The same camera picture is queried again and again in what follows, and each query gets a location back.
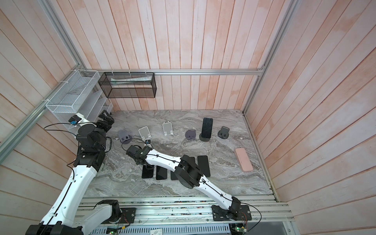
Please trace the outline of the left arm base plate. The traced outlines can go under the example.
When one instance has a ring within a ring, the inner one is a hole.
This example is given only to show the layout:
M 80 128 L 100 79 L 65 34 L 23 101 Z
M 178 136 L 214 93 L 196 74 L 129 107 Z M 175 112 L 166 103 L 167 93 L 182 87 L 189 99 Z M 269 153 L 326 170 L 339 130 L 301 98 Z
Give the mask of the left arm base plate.
M 133 224 L 136 216 L 136 208 L 121 207 L 121 220 L 120 224 Z

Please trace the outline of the grey round stand front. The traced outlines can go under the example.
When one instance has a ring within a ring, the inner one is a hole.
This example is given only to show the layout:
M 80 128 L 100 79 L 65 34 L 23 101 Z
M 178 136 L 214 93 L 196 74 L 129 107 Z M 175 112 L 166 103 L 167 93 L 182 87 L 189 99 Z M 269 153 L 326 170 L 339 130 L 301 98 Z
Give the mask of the grey round stand front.
M 118 138 L 119 138 L 119 141 L 122 143 L 122 144 L 129 144 L 131 141 L 132 141 L 132 136 L 129 135 L 128 131 L 127 130 L 121 130 L 118 132 Z

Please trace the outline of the dark phone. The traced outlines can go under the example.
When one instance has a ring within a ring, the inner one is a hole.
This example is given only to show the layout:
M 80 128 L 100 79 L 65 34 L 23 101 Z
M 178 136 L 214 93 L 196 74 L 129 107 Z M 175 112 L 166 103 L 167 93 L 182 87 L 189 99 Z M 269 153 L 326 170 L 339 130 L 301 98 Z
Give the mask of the dark phone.
M 207 117 L 203 118 L 201 137 L 206 138 L 206 139 L 211 138 L 212 125 L 213 125 L 212 118 L 207 118 Z

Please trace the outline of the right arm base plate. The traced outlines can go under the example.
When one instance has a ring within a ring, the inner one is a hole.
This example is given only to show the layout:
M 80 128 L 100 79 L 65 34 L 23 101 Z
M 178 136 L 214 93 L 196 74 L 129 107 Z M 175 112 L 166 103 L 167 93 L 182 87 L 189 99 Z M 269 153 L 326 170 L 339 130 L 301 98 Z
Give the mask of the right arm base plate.
M 237 212 L 230 212 L 230 210 L 224 210 L 219 206 L 212 205 L 212 218 L 214 221 L 248 221 L 252 220 L 249 206 L 240 205 Z

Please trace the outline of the purple phone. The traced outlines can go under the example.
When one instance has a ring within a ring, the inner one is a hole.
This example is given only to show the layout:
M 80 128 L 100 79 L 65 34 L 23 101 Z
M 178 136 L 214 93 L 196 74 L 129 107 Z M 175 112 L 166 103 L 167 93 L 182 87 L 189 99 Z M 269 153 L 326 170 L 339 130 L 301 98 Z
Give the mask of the purple phone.
M 173 180 L 178 180 L 177 176 L 175 175 L 174 172 L 170 172 L 170 179 L 173 181 Z

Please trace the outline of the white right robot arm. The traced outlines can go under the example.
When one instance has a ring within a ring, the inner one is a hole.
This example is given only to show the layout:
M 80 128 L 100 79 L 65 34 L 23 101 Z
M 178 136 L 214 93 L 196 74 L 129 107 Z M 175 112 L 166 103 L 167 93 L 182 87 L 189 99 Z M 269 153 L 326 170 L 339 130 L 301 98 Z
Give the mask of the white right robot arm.
M 196 189 L 214 200 L 224 211 L 227 219 L 238 219 L 241 202 L 236 197 L 225 193 L 204 175 L 199 166 L 187 155 L 174 157 L 160 153 L 150 147 L 139 148 L 131 145 L 126 154 L 138 165 L 155 165 L 173 172 L 179 182 L 188 189 Z

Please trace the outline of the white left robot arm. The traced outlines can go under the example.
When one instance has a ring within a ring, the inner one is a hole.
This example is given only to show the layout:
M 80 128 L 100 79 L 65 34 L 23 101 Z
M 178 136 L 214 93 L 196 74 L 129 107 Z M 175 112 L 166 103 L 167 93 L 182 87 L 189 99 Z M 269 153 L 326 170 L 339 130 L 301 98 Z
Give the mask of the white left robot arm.
M 108 199 L 98 202 L 94 209 L 79 221 L 75 215 L 89 184 L 102 167 L 108 140 L 106 134 L 114 119 L 103 110 L 97 122 L 90 122 L 80 113 L 69 120 L 79 126 L 76 139 L 79 143 L 76 159 L 67 166 L 71 175 L 58 199 L 37 225 L 31 225 L 28 235 L 88 235 L 103 222 L 117 224 L 121 221 L 122 211 L 117 200 Z

